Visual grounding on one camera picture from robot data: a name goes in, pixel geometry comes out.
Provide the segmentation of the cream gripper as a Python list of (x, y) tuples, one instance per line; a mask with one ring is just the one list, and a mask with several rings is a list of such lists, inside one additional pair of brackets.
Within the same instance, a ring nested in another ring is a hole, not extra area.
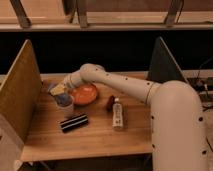
[(64, 93), (68, 93), (71, 90), (70, 86), (65, 82), (51, 83), (48, 87), (48, 93), (51, 96), (57, 96)]

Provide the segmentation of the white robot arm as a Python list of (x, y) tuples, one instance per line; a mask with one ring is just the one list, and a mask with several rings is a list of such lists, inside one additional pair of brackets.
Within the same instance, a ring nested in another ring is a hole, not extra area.
[(209, 171), (206, 122), (197, 92), (187, 83), (157, 83), (84, 64), (50, 89), (62, 97), (85, 83), (102, 83), (150, 106), (153, 171)]

